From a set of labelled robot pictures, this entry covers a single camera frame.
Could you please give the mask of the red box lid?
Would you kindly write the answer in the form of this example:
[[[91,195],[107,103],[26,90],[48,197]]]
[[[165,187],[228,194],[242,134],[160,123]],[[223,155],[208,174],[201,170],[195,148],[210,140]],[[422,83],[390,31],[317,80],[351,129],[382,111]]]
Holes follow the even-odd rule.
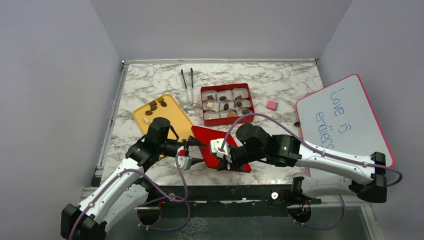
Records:
[[[220,158],[217,158],[216,155],[212,153],[213,145],[211,145],[212,143],[211,141],[223,139],[226,135],[226,132],[207,128],[207,127],[202,127],[202,126],[194,126],[194,125],[191,127],[191,130],[192,130],[193,136],[197,140],[205,144],[205,146],[199,147],[201,155],[205,162],[205,165],[210,169],[218,170],[221,160]],[[226,143],[229,146],[238,147],[236,141],[233,139],[231,135],[228,137]],[[248,163],[246,163],[243,166],[239,167],[238,169],[237,168],[230,169],[229,171],[250,173],[251,170],[252,170],[251,166]]]

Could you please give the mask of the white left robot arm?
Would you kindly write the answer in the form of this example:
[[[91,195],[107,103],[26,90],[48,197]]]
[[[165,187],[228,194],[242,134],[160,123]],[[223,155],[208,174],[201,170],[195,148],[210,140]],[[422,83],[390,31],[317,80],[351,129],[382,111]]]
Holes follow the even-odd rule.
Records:
[[[103,240],[109,229],[131,209],[155,203],[157,192],[162,199],[185,203],[188,198],[186,182],[183,183],[183,197],[171,196],[146,175],[160,156],[173,157],[179,173],[187,170],[193,160],[189,156],[189,147],[204,145],[193,136],[182,141],[169,139],[169,131],[173,130],[168,119],[154,118],[147,133],[128,149],[108,179],[85,200],[77,205],[69,203],[62,210],[61,237],[66,240]]]

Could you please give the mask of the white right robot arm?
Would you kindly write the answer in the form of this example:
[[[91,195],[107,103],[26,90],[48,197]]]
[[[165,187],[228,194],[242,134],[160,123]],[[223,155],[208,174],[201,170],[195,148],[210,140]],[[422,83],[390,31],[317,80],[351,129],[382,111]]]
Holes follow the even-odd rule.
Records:
[[[330,176],[295,177],[288,190],[289,199],[303,201],[326,195],[351,195],[370,203],[387,201],[386,156],[343,153],[287,134],[270,135],[262,127],[244,123],[236,131],[241,146],[223,138],[209,143],[210,152],[220,160],[217,170],[240,169],[245,164],[265,160],[276,167],[317,169]]]

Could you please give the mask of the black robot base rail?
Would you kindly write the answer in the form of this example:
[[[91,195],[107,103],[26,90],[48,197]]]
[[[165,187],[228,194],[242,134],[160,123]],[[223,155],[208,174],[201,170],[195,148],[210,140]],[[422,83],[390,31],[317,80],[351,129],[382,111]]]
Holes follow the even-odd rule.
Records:
[[[137,211],[142,217],[287,217],[300,214],[302,220],[308,220],[311,216],[309,206],[321,203],[319,199],[301,196],[291,184],[189,185],[187,204],[166,199],[147,180],[140,179],[134,184],[147,190],[147,205]]]

